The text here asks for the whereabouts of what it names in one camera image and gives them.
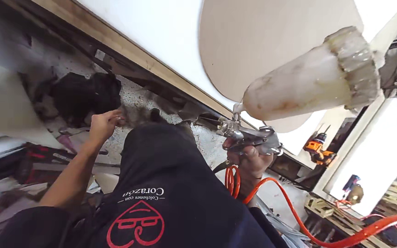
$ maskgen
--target red heart logo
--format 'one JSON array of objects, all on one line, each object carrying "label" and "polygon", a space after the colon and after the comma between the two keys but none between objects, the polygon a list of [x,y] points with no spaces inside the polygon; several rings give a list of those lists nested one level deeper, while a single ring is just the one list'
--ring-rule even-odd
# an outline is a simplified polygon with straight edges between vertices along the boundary
[{"label": "red heart logo", "polygon": [[[134,244],[135,240],[141,245],[154,245],[162,237],[164,228],[165,223],[160,213],[145,201],[140,200],[119,215],[111,224],[107,233],[107,243],[111,248],[128,248]],[[113,236],[121,237],[126,237],[126,233],[123,233],[123,231],[128,234],[134,232],[134,238],[124,245],[115,245],[111,239],[112,231],[115,234]]]}]

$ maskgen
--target forearm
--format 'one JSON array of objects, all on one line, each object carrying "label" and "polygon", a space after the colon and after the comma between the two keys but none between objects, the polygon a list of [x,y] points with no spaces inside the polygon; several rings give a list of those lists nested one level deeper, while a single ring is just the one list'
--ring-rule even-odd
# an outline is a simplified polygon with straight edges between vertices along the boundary
[{"label": "forearm", "polygon": [[78,206],[83,200],[94,161],[101,147],[102,144],[99,142],[86,142],[44,195],[39,205],[68,210]]},{"label": "forearm", "polygon": [[[240,172],[240,192],[238,194],[237,199],[243,201],[246,197],[254,190],[255,186],[261,181],[262,172],[252,172],[243,167],[239,167]],[[252,198],[250,202],[248,202],[248,207],[256,206],[256,202]]]}]

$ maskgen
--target power tool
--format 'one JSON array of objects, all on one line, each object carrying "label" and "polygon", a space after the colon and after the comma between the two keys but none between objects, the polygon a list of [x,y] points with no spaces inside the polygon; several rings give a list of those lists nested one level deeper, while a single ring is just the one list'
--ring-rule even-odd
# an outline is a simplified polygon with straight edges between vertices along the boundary
[{"label": "power tool", "polygon": [[323,144],[327,138],[326,132],[329,128],[330,126],[328,126],[323,133],[319,133],[315,138],[310,140],[306,147],[304,147],[304,150],[309,152],[311,155],[312,162],[316,163],[317,165],[329,166],[337,155],[334,152],[322,150]]}]

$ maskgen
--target hand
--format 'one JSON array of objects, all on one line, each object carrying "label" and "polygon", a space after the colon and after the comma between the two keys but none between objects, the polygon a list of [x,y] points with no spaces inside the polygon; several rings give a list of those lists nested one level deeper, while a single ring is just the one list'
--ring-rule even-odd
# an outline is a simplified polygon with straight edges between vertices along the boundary
[{"label": "hand", "polygon": [[102,146],[113,135],[114,128],[120,126],[121,120],[124,119],[120,116],[121,113],[121,110],[112,110],[100,115],[92,115],[89,140]]},{"label": "hand", "polygon": [[[223,143],[223,148],[227,149],[234,143],[234,140],[227,138]],[[240,193],[242,200],[251,193],[254,187],[262,179],[263,172],[273,161],[273,155],[260,155],[255,147],[248,146],[243,149],[244,154],[238,155],[228,151],[229,162],[238,165],[240,172]]]}]

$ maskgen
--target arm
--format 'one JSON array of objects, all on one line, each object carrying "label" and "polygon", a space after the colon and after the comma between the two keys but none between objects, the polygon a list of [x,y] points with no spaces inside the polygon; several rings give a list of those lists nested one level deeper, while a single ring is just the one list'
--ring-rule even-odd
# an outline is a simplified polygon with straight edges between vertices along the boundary
[{"label": "arm", "polygon": [[91,117],[90,137],[80,152],[59,175],[39,202],[40,206],[54,206],[70,210],[80,205],[94,161],[102,145],[113,134],[114,128],[122,117],[120,110],[113,110]]}]

